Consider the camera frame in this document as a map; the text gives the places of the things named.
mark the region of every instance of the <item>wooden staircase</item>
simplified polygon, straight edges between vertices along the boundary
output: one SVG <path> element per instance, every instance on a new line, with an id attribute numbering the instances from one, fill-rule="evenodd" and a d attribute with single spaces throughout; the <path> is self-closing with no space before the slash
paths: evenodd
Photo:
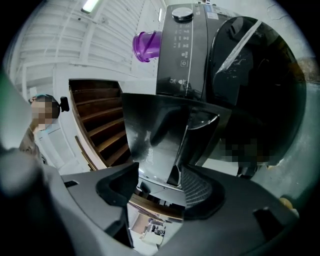
<path id="1" fill-rule="evenodd" d="M 96 154 L 107 167 L 130 162 L 119 84 L 70 80 L 69 85 L 77 123 Z"/>

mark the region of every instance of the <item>person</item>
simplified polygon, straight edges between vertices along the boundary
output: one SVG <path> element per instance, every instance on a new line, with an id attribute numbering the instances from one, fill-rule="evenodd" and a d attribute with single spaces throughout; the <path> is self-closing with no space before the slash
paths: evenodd
<path id="1" fill-rule="evenodd" d="M 61 111 L 69 111 L 68 102 L 63 104 L 64 98 L 61 98 L 61 104 L 49 94 L 38 94 L 29 99 L 32 109 L 32 121 L 21 141 L 19 149 L 35 156 L 44 164 L 48 163 L 35 143 L 35 135 L 37 132 L 47 129 L 48 126 L 58 119 Z"/>

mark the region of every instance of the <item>purple container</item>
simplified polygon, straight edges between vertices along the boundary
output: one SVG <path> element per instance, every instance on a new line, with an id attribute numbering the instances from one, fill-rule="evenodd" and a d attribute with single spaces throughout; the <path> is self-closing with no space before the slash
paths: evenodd
<path id="1" fill-rule="evenodd" d="M 141 62 L 150 62 L 151 58 L 159 57 L 161 31 L 141 32 L 132 40 L 133 52 Z"/>

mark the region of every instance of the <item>ceiling light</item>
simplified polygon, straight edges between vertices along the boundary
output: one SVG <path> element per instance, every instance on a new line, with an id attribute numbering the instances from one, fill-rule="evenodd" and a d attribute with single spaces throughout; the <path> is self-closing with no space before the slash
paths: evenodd
<path id="1" fill-rule="evenodd" d="M 82 7 L 81 11 L 89 14 L 92 12 L 92 10 L 95 8 L 96 4 L 99 0 L 87 0 L 84 6 Z"/>
<path id="2" fill-rule="evenodd" d="M 162 16 L 162 8 L 160 8 L 160 11 L 159 11 L 159 17 L 158 17 L 159 22 L 161 22 L 161 16 Z"/>

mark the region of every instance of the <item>white wood paneling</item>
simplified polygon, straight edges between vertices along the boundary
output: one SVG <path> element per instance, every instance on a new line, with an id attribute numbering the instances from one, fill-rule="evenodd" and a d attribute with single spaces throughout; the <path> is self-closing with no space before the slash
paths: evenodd
<path id="1" fill-rule="evenodd" d="M 90 14 L 81 12 L 86 0 L 48 0 L 35 11 L 7 53 L 10 79 L 25 99 L 31 92 L 68 96 L 68 81 L 59 77 L 57 65 L 72 68 L 69 78 L 81 78 L 90 69 L 91 79 L 110 74 L 123 83 L 157 76 L 158 61 L 140 63 L 132 52 L 132 40 L 142 31 L 159 30 L 161 0 L 100 0 Z M 70 125 L 71 112 L 61 113 L 57 129 L 37 138 L 49 162 L 66 174 L 76 167 L 88 171 Z"/>

